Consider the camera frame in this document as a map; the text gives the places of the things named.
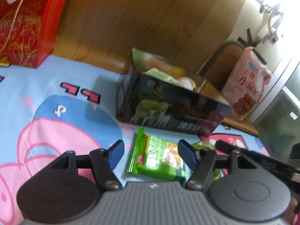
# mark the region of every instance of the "wood grain wall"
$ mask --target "wood grain wall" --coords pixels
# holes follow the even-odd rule
[[[54,55],[121,73],[139,47],[196,72],[245,0],[67,0]]]

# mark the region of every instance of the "cartoon tablecloth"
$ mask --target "cartoon tablecloth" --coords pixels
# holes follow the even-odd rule
[[[127,181],[153,180],[126,173],[130,147],[138,126],[115,119],[115,91],[119,74],[88,64],[50,56],[36,70],[0,68],[0,224],[22,221],[16,203],[19,187],[66,150],[87,154],[107,149],[118,139],[125,154],[114,173]],[[190,143],[197,136],[145,128],[160,138]],[[266,153],[258,138],[218,126],[206,141],[222,139],[237,146]],[[79,173],[89,177],[90,172]]]

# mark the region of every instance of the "blue logo on bag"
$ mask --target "blue logo on bag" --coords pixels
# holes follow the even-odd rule
[[[252,62],[248,62],[248,68],[250,68],[252,71],[256,70],[256,66]]]

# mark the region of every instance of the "glass panel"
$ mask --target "glass panel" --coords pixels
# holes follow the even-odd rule
[[[292,146],[300,142],[300,110],[284,91],[279,92],[254,126],[270,156],[287,162]]]
[[[285,86],[300,100],[300,63]]]

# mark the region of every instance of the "cable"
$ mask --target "cable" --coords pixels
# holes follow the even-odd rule
[[[20,0],[19,4],[18,4],[18,6],[17,6],[17,9],[16,9],[15,14],[14,14],[14,16],[13,16],[13,21],[12,21],[12,23],[11,23],[11,27],[10,27],[10,30],[9,30],[7,39],[6,39],[5,43],[3,44],[2,48],[0,49],[0,53],[1,53],[1,52],[4,50],[4,48],[7,46],[8,40],[9,40],[9,38],[10,38],[10,36],[11,36],[11,33],[12,33],[12,31],[13,31],[14,24],[15,24],[15,21],[16,21],[16,18],[17,18],[17,15],[18,15],[20,6],[22,5],[22,2],[23,2],[23,0]]]

